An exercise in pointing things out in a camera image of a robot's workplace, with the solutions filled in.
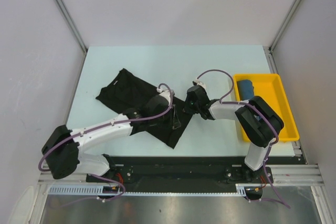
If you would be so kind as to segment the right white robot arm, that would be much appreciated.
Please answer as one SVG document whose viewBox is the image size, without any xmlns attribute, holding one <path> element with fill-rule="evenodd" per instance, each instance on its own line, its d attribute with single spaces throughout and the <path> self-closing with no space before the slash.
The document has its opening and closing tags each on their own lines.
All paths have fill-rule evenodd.
<svg viewBox="0 0 336 224">
<path fill-rule="evenodd" d="M 221 102 L 209 99 L 205 88 L 194 85 L 187 90 L 184 111 L 205 120 L 232 120 L 240 123 L 250 140 L 239 179 L 254 183 L 265 171 L 271 147 L 279 141 L 284 128 L 280 116 L 260 96 L 250 100 Z"/>
</svg>

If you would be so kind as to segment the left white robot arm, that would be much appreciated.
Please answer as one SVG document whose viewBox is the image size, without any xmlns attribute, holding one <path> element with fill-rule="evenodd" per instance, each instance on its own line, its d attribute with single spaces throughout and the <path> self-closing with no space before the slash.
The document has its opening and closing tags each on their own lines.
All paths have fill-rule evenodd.
<svg viewBox="0 0 336 224">
<path fill-rule="evenodd" d="M 101 124 L 72 130 L 66 125 L 56 127 L 41 149 L 42 161 L 53 179 L 63 179 L 77 172 L 94 174 L 110 182 L 115 178 L 116 169 L 105 154 L 88 154 L 89 149 L 152 128 L 174 130 L 179 126 L 173 99 L 159 94 L 140 108 L 126 109 Z"/>
</svg>

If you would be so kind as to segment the black printed t-shirt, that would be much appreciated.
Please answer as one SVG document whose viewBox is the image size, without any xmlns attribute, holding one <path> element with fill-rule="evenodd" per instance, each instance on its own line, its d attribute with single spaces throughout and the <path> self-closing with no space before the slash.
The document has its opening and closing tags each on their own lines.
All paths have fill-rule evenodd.
<svg viewBox="0 0 336 224">
<path fill-rule="evenodd" d="M 155 95 L 157 91 L 154 85 L 134 76 L 127 69 L 122 69 L 109 85 L 101 89 L 96 99 L 119 114 L 127 109 L 139 108 Z M 173 105 L 181 123 L 179 128 L 174 130 L 164 126 L 152 126 L 145 130 L 170 148 L 175 148 L 192 118 L 190 114 L 183 112 L 184 101 L 174 97 Z"/>
</svg>

